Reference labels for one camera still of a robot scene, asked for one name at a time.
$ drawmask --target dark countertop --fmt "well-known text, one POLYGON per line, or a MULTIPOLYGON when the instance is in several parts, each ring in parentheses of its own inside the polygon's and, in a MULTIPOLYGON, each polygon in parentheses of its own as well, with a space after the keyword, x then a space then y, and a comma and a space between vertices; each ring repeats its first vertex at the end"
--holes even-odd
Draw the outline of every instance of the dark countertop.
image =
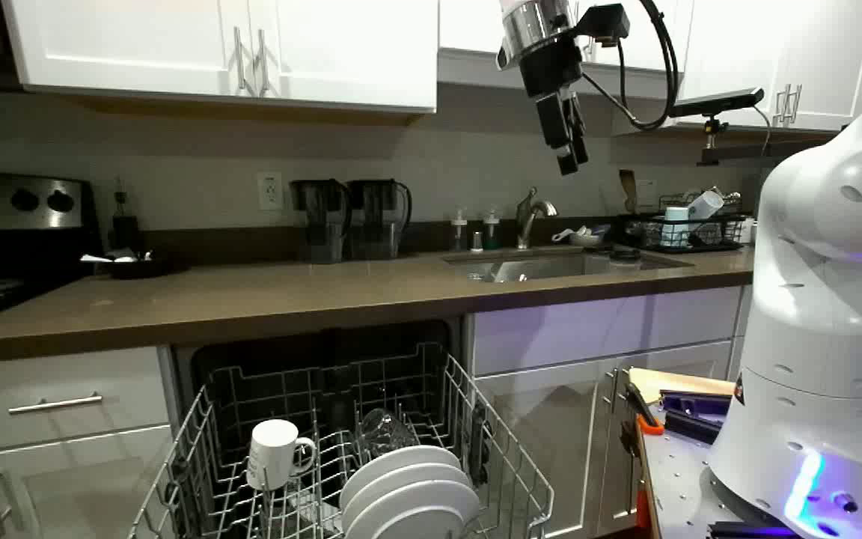
POLYGON ((97 275, 0 311, 0 359, 263 338, 327 326, 727 289, 752 278, 752 253, 672 260, 690 268, 516 286, 476 286, 456 272, 443 254, 372 263, 203 268, 145 283, 97 275))

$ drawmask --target gray wall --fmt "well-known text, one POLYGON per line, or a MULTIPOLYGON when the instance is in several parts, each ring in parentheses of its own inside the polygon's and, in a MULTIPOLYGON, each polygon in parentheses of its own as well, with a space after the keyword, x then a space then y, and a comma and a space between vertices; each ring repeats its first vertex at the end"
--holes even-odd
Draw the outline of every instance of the gray wall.
POLYGON ((112 193, 131 196, 145 227, 263 227, 299 223, 257 203, 257 175, 398 178, 417 193, 417 220, 459 206, 511 215, 531 190, 562 215, 622 214, 616 169, 636 169, 640 196, 697 187, 755 190, 763 164, 694 169, 697 145, 616 137, 610 107, 585 103, 589 154, 562 181, 525 94, 440 88, 437 118, 423 121, 230 121, 107 113, 55 97, 0 97, 0 170, 85 178, 107 223, 112 193))

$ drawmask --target open dishwasher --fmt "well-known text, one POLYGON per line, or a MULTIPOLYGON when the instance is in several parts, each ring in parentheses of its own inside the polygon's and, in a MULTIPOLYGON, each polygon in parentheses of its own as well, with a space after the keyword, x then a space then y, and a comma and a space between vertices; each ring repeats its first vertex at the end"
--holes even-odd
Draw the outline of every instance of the open dishwasher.
POLYGON ((218 359, 194 369, 202 390, 128 539, 342 539, 339 494, 383 456, 357 438, 375 408, 404 416, 419 444, 459 456, 482 501, 461 537, 546 537, 550 483, 440 338, 410 354, 306 359, 277 371, 218 359), (248 434, 260 420, 291 420, 320 450, 309 473, 269 494, 245 483, 248 434))

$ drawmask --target kitchen sink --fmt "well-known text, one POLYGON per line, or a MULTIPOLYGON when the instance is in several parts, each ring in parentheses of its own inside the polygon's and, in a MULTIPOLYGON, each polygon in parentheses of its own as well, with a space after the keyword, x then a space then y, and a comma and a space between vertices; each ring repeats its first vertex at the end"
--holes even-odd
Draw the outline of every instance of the kitchen sink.
POLYGON ((640 260, 610 260, 610 254, 603 253, 497 253, 446 259, 446 263, 452 263, 470 283, 495 286, 693 268, 652 254, 640 254, 640 260))

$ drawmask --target faucet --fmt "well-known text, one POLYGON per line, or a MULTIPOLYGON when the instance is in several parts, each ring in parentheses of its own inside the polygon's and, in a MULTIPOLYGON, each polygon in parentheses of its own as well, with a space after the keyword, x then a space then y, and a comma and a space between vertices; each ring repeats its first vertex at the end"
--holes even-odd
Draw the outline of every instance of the faucet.
POLYGON ((525 223, 517 235, 517 253, 531 248, 526 242, 532 223, 547 215, 558 215, 558 206, 550 202, 532 202, 532 193, 517 203, 517 223, 525 223))

